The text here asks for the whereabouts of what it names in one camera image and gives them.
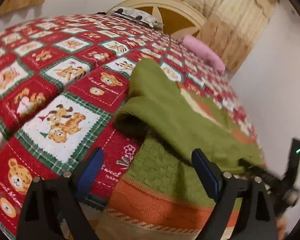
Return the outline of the red checkered bear bedspread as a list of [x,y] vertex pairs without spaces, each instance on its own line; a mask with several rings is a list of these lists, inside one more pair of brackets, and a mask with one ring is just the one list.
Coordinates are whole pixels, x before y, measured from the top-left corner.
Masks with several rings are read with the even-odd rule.
[[114,125],[128,101],[132,71],[144,59],[154,60],[171,81],[210,98],[257,142],[222,75],[169,35],[110,15],[10,27],[0,33],[0,229],[7,238],[17,235],[34,177],[57,178],[101,148],[103,165],[83,204],[96,230],[144,141]]

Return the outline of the white black patterned pillow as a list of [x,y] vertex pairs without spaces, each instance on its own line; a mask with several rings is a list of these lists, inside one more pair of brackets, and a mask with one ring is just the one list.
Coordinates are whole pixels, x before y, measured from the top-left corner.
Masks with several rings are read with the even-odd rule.
[[118,16],[134,23],[150,28],[162,28],[163,23],[151,14],[130,7],[114,7],[109,11],[110,15]]

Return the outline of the beige patterned curtain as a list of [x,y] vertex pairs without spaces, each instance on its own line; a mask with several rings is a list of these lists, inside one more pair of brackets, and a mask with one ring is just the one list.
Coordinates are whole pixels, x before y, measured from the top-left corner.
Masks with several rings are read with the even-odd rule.
[[267,26],[279,0],[179,0],[206,18],[198,38],[235,74]]

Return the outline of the pink pillow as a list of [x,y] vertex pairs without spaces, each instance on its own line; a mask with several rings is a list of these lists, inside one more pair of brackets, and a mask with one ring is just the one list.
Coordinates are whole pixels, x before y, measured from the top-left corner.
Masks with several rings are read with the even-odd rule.
[[200,57],[205,64],[217,70],[220,74],[225,72],[225,64],[221,58],[204,42],[193,37],[192,35],[184,35],[181,44],[189,51]]

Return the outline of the cream round wooden headboard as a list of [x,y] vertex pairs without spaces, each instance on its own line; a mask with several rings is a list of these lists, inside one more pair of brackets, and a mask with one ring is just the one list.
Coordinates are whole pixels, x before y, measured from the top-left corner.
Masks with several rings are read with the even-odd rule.
[[114,7],[130,7],[151,14],[164,26],[148,28],[168,34],[176,40],[181,39],[184,35],[196,37],[206,23],[206,18],[200,12],[179,0],[125,0],[111,9]]

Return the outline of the green orange cream knit sweater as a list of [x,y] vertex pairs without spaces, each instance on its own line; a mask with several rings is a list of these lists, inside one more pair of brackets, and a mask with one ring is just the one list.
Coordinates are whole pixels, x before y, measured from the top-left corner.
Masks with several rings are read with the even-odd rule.
[[100,239],[195,239],[214,207],[192,166],[200,149],[222,171],[239,159],[263,165],[256,139],[210,98],[171,81],[151,59],[137,63],[128,101],[114,118],[128,138],[144,139],[96,227]]

